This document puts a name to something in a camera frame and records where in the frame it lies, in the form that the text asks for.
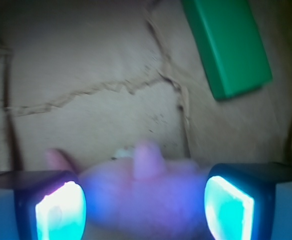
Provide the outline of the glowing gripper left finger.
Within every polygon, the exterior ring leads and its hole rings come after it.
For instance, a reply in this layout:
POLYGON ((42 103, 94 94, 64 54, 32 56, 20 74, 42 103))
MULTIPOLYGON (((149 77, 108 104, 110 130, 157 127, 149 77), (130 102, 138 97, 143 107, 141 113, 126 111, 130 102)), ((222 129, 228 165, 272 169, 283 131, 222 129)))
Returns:
POLYGON ((67 170, 0 171, 0 240, 80 240, 86 198, 67 170))

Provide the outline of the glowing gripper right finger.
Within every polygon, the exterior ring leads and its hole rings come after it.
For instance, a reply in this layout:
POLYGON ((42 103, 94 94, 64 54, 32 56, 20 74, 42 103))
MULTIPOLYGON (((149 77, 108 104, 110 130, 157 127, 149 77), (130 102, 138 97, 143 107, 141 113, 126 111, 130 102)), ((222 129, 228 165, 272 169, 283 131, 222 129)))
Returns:
POLYGON ((215 240, 292 240, 292 163, 218 163, 204 192, 215 240))

